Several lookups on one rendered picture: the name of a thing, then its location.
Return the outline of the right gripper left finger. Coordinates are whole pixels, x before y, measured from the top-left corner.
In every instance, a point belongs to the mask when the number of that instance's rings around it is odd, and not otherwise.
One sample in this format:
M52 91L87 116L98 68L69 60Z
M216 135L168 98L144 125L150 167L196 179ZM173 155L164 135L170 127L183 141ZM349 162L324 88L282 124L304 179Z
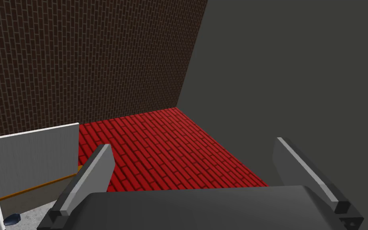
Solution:
M114 169L111 145L99 145L54 203L48 214L50 220L69 216L89 194L106 192Z

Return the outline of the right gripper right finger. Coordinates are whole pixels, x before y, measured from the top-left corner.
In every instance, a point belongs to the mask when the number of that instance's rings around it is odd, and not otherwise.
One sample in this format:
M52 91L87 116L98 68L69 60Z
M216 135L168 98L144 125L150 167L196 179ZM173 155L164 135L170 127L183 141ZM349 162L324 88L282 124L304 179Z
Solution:
M303 185L316 193L342 224L362 224L364 217L339 188L289 139L276 137L272 159L284 185Z

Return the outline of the grey cabinet with orange trim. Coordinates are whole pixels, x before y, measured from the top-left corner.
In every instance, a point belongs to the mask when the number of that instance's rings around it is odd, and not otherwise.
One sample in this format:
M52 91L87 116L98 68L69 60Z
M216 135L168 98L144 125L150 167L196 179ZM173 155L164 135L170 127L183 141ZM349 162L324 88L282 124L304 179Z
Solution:
M79 123L0 136L0 201L78 171Z

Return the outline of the small dark blue object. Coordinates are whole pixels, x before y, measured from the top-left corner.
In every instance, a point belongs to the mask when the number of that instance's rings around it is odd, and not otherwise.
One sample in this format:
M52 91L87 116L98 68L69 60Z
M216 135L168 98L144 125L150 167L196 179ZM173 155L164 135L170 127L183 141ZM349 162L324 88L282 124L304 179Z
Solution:
M21 215L19 213L13 213L8 217L4 218L3 224L4 226L12 226L18 224L21 220Z

